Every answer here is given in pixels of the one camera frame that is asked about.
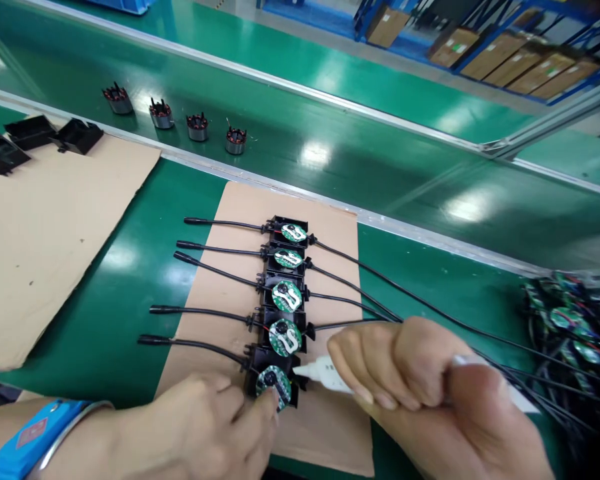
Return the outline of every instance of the blue wrist strap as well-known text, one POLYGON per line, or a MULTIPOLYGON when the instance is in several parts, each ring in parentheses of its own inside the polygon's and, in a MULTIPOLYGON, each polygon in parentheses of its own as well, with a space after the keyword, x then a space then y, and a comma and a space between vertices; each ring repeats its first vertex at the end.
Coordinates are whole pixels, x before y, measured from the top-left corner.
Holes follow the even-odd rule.
POLYGON ((23 480, 90 401, 55 400, 0 449, 0 480, 23 480))

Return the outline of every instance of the fingernail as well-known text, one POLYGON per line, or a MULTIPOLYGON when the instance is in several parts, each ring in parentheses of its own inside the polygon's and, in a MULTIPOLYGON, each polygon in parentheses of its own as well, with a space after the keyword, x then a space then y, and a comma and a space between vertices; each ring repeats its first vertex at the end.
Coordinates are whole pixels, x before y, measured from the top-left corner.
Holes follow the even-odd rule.
POLYGON ((375 396, 375 399, 378 401, 380 406, 387 410, 396 410, 398 408, 398 404, 392 399, 390 396, 385 395, 384 393, 378 393, 375 396))
POLYGON ((356 389, 353 390, 354 392, 356 392, 356 394, 362 398, 362 400, 364 400, 366 403, 373 405, 373 395, 371 394, 371 392, 369 390, 367 390, 364 387, 358 387, 356 389))
POLYGON ((488 365, 488 363, 479 355, 454 355, 451 366, 462 367, 463 365, 488 365))

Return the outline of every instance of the cardboard box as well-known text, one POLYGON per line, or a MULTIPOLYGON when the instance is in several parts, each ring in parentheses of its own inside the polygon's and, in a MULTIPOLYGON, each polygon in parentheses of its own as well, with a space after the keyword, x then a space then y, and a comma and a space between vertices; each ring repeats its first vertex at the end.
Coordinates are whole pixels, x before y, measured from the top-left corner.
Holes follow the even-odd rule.
POLYGON ((381 7, 367 30, 367 42, 389 48, 408 20, 409 15, 400 10, 381 7))
POLYGON ((535 48, 535 45, 528 43, 518 52, 514 53, 508 60, 488 75, 483 81, 496 87, 506 87, 508 84, 522 76, 525 72, 532 69, 542 60, 544 55, 535 48))
POLYGON ((432 63, 451 68, 478 41, 480 36, 464 28, 444 30, 429 49, 432 63))
POLYGON ((513 32, 504 32, 490 45, 487 45, 470 64, 462 69, 461 73, 466 77, 482 80, 528 41, 528 36, 516 35, 513 32))
POLYGON ((575 63, 564 53, 554 52, 507 87, 507 90, 528 95, 575 63))
POLYGON ((600 70, 600 61, 592 58, 582 58, 576 64, 562 72, 557 77, 552 78, 540 88, 531 92, 534 97, 549 100, 556 95, 564 92, 569 87, 590 77, 600 70))

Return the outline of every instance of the brown cardboard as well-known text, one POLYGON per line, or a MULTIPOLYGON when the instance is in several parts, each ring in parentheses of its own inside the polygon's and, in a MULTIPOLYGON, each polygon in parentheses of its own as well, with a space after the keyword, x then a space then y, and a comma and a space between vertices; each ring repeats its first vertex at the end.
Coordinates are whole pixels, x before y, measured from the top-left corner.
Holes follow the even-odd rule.
POLYGON ((461 73, 467 77, 482 80, 524 46, 526 42, 528 42, 528 38, 524 35, 504 32, 491 44, 487 45, 461 73))
POLYGON ((516 78, 522 76, 538 64, 542 58, 542 53, 532 48, 531 45, 526 45, 510 56, 508 60, 496 68, 483 81, 496 87, 506 87, 516 80, 516 78))
POLYGON ((22 366, 122 218, 160 150, 104 135, 0 175, 0 370, 22 366))
POLYGON ((382 6, 371 21, 367 31, 367 42, 389 48, 408 20, 408 14, 386 5, 382 6))
POLYGON ((531 94, 534 97, 549 100, 581 80, 590 77, 598 70, 600 70, 600 62, 597 60, 581 59, 574 66, 564 70, 560 75, 552 78, 531 94))
MULTIPOLYGON (((308 221, 310 232, 316 234, 320 241, 357 258, 356 217, 318 202, 229 182, 215 218, 261 225, 274 214, 308 221)), ((258 251, 267 238, 255 230, 213 225, 207 244, 258 251)), ((358 267, 353 262, 316 246, 310 247, 307 254, 320 268, 359 285, 358 267)), ((201 261, 253 280, 263 268, 263 262, 258 257, 214 251, 205 251, 201 261)), ((175 272, 189 267, 176 259, 172 262, 175 272)), ((357 292, 314 270, 306 273, 306 284, 312 292, 360 301, 357 292)), ((253 287, 202 268, 196 270, 187 299, 188 307, 222 310, 238 315, 248 315, 258 305, 259 296, 253 287)), ((307 318, 316 325, 362 318, 362 311, 354 305, 318 298, 311 298, 305 304, 305 311, 307 318)), ((325 355, 327 339, 337 331, 321 331, 315 342, 309 341, 308 354, 299 355, 302 363, 325 355)), ((256 334, 249 333, 243 323, 196 314, 182 315, 176 337, 212 343, 238 355, 242 355, 246 343, 256 341, 256 334)), ((192 372, 207 371, 224 373, 232 378, 234 384, 243 386, 243 374, 232 360, 206 350, 172 347, 156 395, 192 372)), ((368 416, 348 395, 330 392, 313 382, 308 388, 309 391, 300 393, 298 409, 290 407, 281 412, 273 453, 372 477, 371 424, 368 416)))
POLYGON ((447 28, 429 49, 429 60, 451 68, 479 38, 477 33, 467 29, 447 28))
POLYGON ((558 74, 568 69, 574 63, 575 61, 573 59, 562 53, 552 53, 534 68, 526 72, 522 77, 518 78, 518 80, 510 84, 507 87, 507 90, 522 95, 528 95, 536 90, 536 88, 558 76, 558 74))

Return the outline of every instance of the blue bin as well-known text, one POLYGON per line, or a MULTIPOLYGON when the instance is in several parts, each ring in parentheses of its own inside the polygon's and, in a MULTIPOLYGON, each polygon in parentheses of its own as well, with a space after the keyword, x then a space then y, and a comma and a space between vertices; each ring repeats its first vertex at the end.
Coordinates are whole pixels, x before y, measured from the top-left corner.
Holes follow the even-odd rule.
POLYGON ((105 7, 122 10, 134 15, 142 15, 157 0, 87 0, 91 3, 104 5, 105 7))

